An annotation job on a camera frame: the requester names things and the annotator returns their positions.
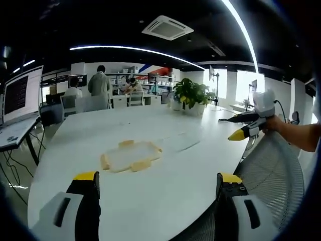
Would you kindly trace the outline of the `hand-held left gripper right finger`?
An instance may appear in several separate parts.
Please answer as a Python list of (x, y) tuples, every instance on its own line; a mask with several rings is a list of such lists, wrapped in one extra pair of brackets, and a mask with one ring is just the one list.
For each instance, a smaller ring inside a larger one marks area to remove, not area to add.
[(268, 207), (248, 193), (242, 179), (218, 173), (215, 240), (274, 240), (277, 234)]

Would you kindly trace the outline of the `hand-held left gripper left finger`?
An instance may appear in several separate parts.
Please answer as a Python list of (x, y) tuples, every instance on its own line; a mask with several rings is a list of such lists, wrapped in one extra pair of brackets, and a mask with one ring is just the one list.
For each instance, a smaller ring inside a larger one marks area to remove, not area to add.
[(99, 201), (99, 172), (80, 173), (43, 206), (32, 232), (37, 240), (99, 240)]

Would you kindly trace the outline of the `person's right hand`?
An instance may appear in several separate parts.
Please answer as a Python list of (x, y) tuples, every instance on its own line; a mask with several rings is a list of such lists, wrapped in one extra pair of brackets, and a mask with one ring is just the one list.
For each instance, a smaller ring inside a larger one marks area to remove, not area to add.
[(276, 115), (270, 116), (269, 118), (267, 118), (262, 131), (264, 133), (267, 133), (268, 131), (276, 131), (280, 133), (285, 127), (285, 125), (286, 125), (286, 122), (281, 120), (278, 116)]

